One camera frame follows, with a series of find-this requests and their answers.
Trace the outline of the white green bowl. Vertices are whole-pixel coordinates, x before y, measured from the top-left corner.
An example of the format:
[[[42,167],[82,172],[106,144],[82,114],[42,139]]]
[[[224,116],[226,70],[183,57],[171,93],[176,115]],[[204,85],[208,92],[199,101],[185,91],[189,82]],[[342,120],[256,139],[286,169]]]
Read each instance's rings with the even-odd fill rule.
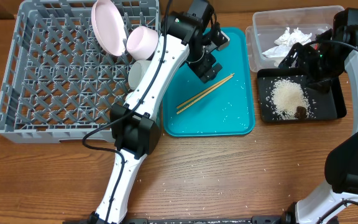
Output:
[[[128,84],[131,90],[139,86],[150,64],[150,60],[138,60],[132,65],[128,74]]]

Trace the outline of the large pink plate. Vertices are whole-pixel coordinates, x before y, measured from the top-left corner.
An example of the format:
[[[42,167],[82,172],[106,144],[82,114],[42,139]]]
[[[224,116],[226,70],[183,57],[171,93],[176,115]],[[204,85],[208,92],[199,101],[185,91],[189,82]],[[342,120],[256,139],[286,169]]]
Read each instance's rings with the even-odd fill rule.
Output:
[[[99,45],[114,56],[121,56],[127,39],[122,16],[110,0],[97,0],[91,10],[91,24]]]

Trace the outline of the small pink bowl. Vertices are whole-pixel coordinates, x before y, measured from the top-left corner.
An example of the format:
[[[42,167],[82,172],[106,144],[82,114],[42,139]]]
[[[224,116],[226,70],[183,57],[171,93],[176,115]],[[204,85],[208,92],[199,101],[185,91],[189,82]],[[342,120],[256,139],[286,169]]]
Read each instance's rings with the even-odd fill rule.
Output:
[[[158,33],[145,26],[135,28],[127,39],[126,49],[135,60],[148,60],[158,44]]]

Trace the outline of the white napkin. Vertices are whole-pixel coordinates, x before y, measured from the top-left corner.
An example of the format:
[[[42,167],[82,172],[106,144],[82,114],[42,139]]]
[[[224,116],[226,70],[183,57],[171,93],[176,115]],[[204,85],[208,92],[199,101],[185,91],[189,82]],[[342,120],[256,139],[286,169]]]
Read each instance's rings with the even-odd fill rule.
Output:
[[[290,28],[287,27],[285,32],[274,41],[275,46],[262,52],[262,55],[273,59],[274,65],[277,67],[279,63],[284,59],[284,57],[288,54],[291,47],[295,43],[307,44],[311,42],[312,33],[305,34],[299,28],[293,29],[290,32]]]

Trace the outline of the brown food scrap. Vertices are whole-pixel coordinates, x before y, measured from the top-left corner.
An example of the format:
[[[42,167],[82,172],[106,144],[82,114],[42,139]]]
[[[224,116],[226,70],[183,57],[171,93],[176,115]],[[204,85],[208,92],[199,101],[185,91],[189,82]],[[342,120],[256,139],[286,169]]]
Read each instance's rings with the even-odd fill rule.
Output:
[[[305,107],[302,106],[298,106],[296,108],[296,113],[294,114],[294,117],[296,119],[300,119],[300,120],[304,120],[308,117],[307,115],[307,109]]]

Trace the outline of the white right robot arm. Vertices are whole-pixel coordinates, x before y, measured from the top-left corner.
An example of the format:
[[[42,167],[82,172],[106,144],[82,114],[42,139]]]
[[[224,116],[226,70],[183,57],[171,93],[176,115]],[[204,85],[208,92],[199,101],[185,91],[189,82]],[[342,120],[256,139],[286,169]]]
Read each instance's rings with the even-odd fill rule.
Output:
[[[347,8],[334,16],[333,28],[307,44],[294,44],[279,68],[294,65],[308,78],[309,88],[323,85],[346,72],[354,111],[349,139],[327,156],[325,180],[303,200],[295,202],[281,223],[335,223],[349,205],[358,206],[358,9]]]

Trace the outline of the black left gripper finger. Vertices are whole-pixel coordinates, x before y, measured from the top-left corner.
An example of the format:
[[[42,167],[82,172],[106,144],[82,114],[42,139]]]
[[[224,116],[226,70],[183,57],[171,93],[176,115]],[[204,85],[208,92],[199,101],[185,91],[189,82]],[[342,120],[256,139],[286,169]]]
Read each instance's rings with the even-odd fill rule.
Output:
[[[230,43],[230,38],[221,30],[220,23],[215,22],[209,32],[203,35],[203,46],[207,54],[214,50],[221,51]]]
[[[222,68],[212,54],[207,54],[200,61],[191,63],[191,70],[203,83],[214,80]]]

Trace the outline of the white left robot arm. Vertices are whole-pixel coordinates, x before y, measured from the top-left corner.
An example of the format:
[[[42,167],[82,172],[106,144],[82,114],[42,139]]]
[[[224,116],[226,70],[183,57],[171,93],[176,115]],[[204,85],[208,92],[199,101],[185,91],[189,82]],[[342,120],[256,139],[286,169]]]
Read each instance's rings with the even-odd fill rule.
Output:
[[[203,82],[215,79],[222,66],[212,55],[229,44],[209,1],[193,1],[186,12],[167,11],[154,55],[145,75],[126,101],[113,104],[110,122],[114,167],[104,197],[88,223],[120,223],[143,160],[161,135],[158,111],[177,70],[187,64]]]

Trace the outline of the pile of white rice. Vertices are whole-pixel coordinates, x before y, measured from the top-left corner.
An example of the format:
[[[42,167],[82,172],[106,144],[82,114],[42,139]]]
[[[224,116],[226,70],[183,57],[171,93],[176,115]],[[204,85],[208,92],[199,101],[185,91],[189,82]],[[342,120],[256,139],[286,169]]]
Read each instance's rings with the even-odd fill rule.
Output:
[[[267,88],[265,107],[270,109],[277,120],[296,120],[294,114],[298,106],[307,109],[307,118],[313,117],[312,107],[308,96],[299,83],[287,79],[278,79],[270,82]]]

